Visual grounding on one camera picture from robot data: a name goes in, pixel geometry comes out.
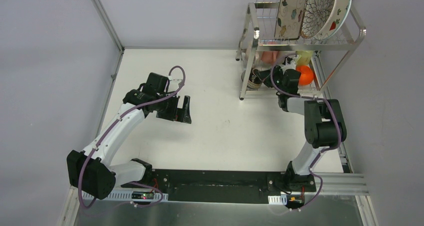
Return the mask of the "watermelon pattern round plate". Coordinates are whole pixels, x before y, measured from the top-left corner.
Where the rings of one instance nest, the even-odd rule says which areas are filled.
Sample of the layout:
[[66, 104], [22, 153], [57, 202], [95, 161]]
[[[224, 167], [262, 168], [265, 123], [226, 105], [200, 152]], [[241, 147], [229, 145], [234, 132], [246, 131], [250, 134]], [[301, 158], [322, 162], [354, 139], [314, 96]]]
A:
[[325, 41], [334, 36], [346, 20], [351, 4], [352, 0], [329, 0], [329, 15], [313, 39]]

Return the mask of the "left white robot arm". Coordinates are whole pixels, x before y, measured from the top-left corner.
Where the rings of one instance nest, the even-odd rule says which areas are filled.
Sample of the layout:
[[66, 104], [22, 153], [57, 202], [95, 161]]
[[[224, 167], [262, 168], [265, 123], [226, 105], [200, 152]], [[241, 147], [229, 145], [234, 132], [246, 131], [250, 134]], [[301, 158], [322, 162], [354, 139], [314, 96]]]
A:
[[73, 187], [103, 200], [117, 186], [134, 182], [144, 189], [152, 184], [149, 163], [134, 158], [112, 165], [112, 160], [129, 134], [150, 113], [156, 113], [159, 119], [191, 124], [191, 98], [184, 96], [182, 107], [179, 107], [179, 90], [170, 91], [171, 83], [170, 75], [150, 73], [146, 82], [124, 96], [114, 118], [89, 145], [82, 151], [72, 150], [68, 154], [68, 177]]

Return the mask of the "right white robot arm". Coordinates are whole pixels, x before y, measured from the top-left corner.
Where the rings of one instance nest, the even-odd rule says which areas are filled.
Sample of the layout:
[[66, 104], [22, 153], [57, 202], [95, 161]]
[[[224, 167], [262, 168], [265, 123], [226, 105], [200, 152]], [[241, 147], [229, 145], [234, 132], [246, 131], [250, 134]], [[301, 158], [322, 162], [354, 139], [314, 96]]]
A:
[[305, 144], [295, 159], [289, 162], [282, 178], [275, 186], [282, 190], [296, 191], [300, 187], [314, 187], [313, 168], [328, 151], [336, 150], [347, 138], [347, 128], [340, 102], [299, 94], [301, 73], [295, 69], [252, 71], [256, 80], [274, 88], [278, 106], [287, 113], [304, 117]]

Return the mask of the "pink mug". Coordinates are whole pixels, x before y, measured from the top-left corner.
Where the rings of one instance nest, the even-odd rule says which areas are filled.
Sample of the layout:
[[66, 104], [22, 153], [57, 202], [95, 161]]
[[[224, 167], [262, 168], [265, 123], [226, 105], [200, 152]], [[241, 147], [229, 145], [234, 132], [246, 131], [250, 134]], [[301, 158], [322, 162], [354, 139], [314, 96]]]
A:
[[267, 65], [273, 65], [280, 57], [280, 51], [263, 51], [260, 60]]

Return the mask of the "pale yellow mug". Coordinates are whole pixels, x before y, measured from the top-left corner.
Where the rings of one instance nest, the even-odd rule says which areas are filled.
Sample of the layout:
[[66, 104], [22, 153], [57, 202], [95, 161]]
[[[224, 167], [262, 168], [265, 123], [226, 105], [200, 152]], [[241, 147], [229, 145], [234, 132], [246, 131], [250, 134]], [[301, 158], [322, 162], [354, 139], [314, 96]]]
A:
[[314, 55], [313, 50], [299, 50], [296, 51], [296, 65], [297, 66], [309, 66], [311, 59]]

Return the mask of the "square floral plate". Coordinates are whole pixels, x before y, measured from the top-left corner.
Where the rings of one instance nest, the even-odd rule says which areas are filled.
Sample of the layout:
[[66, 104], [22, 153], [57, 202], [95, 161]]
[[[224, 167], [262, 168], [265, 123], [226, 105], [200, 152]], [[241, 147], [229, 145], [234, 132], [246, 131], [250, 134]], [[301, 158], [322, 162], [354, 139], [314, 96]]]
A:
[[274, 38], [277, 40], [297, 40], [305, 15], [307, 0], [280, 0], [276, 16]]

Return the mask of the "brown petal pattern plate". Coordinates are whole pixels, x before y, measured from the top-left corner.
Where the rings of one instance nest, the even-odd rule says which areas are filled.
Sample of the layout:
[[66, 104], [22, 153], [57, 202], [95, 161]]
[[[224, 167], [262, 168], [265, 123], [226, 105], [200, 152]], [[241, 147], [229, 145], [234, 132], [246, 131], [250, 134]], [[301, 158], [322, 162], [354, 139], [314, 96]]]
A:
[[311, 39], [318, 35], [329, 19], [336, 0], [307, 0], [301, 36]]

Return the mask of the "brown dish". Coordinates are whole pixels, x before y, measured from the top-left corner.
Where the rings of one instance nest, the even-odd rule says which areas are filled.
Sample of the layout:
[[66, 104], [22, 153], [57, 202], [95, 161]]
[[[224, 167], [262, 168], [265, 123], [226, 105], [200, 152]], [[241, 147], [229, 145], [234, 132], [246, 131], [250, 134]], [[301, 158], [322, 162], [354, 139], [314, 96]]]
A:
[[258, 90], [261, 86], [262, 81], [257, 78], [257, 76], [251, 70], [247, 81], [246, 90]]

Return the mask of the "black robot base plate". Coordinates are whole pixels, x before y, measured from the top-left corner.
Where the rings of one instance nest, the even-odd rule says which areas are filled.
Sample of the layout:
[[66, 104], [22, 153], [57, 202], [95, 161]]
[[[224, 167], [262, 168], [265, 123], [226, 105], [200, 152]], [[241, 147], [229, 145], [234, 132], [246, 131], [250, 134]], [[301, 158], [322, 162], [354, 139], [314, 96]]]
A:
[[154, 169], [151, 166], [136, 184], [155, 186], [168, 195], [168, 201], [230, 204], [266, 204], [269, 196], [291, 197], [315, 193], [315, 178], [297, 175], [292, 166], [288, 172]]

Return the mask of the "beige cup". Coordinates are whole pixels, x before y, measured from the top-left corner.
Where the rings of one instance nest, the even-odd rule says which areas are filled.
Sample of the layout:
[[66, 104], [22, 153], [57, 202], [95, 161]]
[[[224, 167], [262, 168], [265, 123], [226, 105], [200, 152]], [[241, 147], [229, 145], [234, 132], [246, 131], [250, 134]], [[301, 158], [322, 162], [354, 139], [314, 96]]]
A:
[[[244, 61], [246, 63], [249, 61], [249, 58], [251, 56], [252, 46], [253, 46], [253, 40], [250, 40], [247, 44], [246, 51], [245, 51], [245, 54], [244, 54]], [[253, 61], [252, 61], [252, 65], [251, 65], [252, 69], [257, 68], [258, 63], [260, 61], [259, 56], [260, 56], [260, 53], [256, 51], [254, 56], [253, 56]]]

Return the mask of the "orange bowl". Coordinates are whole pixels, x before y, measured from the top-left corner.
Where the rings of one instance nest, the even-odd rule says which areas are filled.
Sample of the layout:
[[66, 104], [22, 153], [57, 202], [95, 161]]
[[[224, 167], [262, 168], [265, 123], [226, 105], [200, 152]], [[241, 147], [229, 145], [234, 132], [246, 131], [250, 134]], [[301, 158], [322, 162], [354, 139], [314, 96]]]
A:
[[298, 84], [300, 86], [306, 86], [314, 81], [315, 74], [312, 69], [307, 65], [298, 65], [296, 70], [300, 72], [300, 78]]

